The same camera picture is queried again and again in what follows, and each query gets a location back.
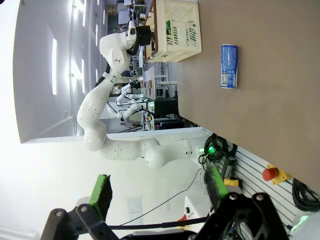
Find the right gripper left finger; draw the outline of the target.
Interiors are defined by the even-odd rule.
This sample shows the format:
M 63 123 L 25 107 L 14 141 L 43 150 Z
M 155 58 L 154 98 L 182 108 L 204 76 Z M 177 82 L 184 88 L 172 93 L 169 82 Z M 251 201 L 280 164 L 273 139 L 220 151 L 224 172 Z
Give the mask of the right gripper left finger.
M 89 234 L 93 240 L 117 240 L 117 235 L 106 224 L 107 212 L 112 200 L 110 176 L 97 177 L 88 203 L 65 209 L 53 209 L 44 226 L 42 240 L 77 240 Z

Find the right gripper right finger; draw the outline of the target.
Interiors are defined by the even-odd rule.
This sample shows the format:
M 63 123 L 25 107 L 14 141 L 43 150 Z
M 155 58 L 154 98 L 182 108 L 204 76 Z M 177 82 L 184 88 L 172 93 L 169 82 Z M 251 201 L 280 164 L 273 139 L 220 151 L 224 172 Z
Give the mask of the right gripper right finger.
M 197 234 L 198 240 L 223 240 L 232 225 L 245 224 L 253 240 L 287 240 L 289 237 L 278 212 L 265 192 L 252 197 L 229 191 L 216 166 L 207 166 L 204 183 L 214 207 L 212 213 Z

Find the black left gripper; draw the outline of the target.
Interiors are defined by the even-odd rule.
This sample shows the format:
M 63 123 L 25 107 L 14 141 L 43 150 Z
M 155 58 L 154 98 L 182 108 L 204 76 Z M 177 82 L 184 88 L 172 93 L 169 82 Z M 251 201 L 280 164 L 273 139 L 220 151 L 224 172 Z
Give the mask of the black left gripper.
M 148 46 L 153 41 L 153 32 L 149 25 L 136 27 L 136 37 L 139 46 Z

